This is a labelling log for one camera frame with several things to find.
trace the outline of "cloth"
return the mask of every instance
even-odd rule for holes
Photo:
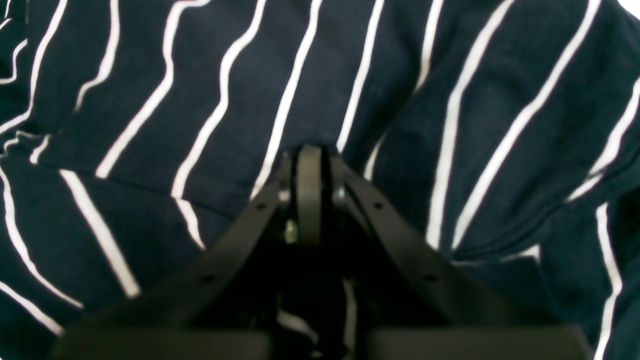
[[[640,357],[640,22],[616,0],[2,0],[0,358],[336,146],[444,257]]]

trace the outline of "striped shirt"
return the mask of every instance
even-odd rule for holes
[[[0,9],[1,359],[197,257],[303,143],[595,359],[640,357],[640,21],[616,0]]]

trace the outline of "black mount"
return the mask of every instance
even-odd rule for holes
[[[357,303],[344,339],[342,284]],[[282,295],[319,334],[295,345]],[[581,331],[516,304],[429,248],[336,153],[306,145],[196,261],[136,299],[69,328],[51,359],[586,360]]]

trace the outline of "hole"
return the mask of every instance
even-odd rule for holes
[[[214,274],[207,274],[200,278],[200,282],[203,284],[208,284],[216,280],[216,276]]]
[[[438,277],[433,274],[423,274],[422,280],[433,283],[433,282],[438,282]]]

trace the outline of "black metal frame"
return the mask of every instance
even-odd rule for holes
[[[579,329],[450,265],[336,153],[309,145],[281,159],[272,182],[200,258],[73,326],[50,357],[304,358],[270,336],[293,272],[354,281],[357,359],[589,358]]]

